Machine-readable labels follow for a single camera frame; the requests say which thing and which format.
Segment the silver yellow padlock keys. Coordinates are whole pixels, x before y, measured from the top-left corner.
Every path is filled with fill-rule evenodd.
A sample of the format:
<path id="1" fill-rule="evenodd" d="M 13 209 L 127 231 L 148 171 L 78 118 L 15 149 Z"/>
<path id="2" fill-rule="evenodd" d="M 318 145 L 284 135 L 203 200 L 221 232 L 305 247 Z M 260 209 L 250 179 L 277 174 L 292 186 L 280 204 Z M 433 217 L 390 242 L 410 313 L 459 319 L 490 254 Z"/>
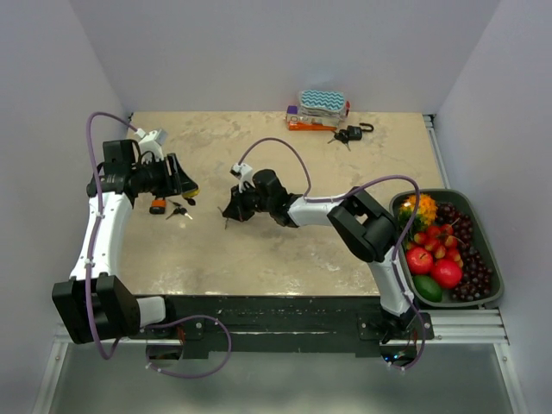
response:
<path id="1" fill-rule="evenodd" d="M 222 207 L 218 206 L 217 209 L 220 212 L 220 215 L 224 220 L 224 229 L 227 230 L 228 226 L 229 226 L 229 218 L 227 216 L 226 208 L 222 208 Z"/>

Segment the yellow padlock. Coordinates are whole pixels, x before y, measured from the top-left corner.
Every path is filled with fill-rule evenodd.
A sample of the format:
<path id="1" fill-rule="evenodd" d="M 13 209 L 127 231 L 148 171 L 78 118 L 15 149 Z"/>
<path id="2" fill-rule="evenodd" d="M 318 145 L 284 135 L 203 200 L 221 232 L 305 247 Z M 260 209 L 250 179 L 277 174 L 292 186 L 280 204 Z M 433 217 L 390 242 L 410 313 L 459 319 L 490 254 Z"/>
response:
<path id="1" fill-rule="evenodd" d="M 190 191 L 183 192 L 181 194 L 181 197 L 190 205 L 195 206 L 197 204 L 197 201 L 195 200 L 195 197 L 199 194 L 200 189 L 195 188 Z"/>

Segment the orange padlock keys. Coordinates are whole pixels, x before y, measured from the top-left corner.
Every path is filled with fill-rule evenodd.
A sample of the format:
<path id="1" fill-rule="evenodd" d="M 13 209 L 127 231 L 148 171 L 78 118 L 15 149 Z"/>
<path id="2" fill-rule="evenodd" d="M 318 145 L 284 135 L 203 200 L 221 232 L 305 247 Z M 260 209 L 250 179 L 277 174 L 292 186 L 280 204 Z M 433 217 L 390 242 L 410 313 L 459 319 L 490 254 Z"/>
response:
<path id="1" fill-rule="evenodd" d="M 166 220 L 169 218 L 172 218 L 173 216 L 184 216 L 190 220 L 193 219 L 193 217 L 190 215 L 188 209 L 184 207 L 181 203 L 169 200 L 169 203 L 172 205 L 173 209 L 172 212 L 169 213 Z"/>

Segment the black padlock with keys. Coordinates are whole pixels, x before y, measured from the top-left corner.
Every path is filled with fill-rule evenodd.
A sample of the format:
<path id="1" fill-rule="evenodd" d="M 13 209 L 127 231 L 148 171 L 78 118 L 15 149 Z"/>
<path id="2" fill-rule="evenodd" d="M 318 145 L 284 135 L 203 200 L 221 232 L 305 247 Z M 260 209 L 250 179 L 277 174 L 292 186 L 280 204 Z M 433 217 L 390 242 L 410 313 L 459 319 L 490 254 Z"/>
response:
<path id="1" fill-rule="evenodd" d="M 348 125 L 345 129 L 339 129 L 335 132 L 328 143 L 338 141 L 350 150 L 351 141 L 361 141 L 365 133 L 372 133 L 374 126 L 369 122 L 360 122 L 357 126 Z"/>

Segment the orange padlock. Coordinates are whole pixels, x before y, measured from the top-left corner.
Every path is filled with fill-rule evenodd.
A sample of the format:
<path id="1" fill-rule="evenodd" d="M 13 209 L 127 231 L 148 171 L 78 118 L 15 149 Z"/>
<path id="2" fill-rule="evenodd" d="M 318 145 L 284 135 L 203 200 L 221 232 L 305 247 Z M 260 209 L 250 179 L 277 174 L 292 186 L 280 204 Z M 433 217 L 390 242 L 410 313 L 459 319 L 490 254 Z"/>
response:
<path id="1" fill-rule="evenodd" d="M 166 213 L 166 200 L 164 198 L 155 198 L 149 207 L 151 215 L 164 215 Z"/>

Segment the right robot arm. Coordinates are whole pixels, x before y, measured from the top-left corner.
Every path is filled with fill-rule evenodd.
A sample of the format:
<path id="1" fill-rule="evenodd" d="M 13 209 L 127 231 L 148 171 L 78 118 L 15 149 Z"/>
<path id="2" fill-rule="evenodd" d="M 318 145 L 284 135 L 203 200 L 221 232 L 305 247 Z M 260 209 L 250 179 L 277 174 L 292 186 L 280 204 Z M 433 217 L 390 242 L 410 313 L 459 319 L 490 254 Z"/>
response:
<path id="1" fill-rule="evenodd" d="M 398 257 L 406 233 L 364 185 L 343 194 L 312 198 L 288 191 L 272 169 L 250 172 L 248 166 L 236 165 L 231 172 L 238 182 L 220 210 L 225 220 L 244 223 L 266 214 L 284 228 L 332 228 L 347 250 L 367 265 L 379 289 L 378 298 L 355 308 L 367 326 L 382 342 L 412 332 L 421 341 L 429 339 L 430 323 L 416 303 Z"/>

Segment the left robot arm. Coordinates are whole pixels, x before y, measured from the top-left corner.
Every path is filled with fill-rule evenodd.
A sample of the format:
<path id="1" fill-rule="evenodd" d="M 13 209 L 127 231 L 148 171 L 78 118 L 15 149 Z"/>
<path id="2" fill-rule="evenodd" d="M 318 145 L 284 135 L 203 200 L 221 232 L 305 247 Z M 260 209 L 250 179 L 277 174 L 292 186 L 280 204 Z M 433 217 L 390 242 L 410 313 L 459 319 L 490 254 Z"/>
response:
<path id="1" fill-rule="evenodd" d="M 135 336 L 149 327 L 159 338 L 173 336 L 179 318 L 164 298 L 138 298 L 118 277 L 122 239 L 135 200 L 194 198 L 198 185 L 183 171 L 176 154 L 164 154 L 163 131 L 140 141 L 103 143 L 103 163 L 86 187 L 89 221 L 78 260 L 66 282 L 53 287 L 53 303 L 77 344 Z"/>

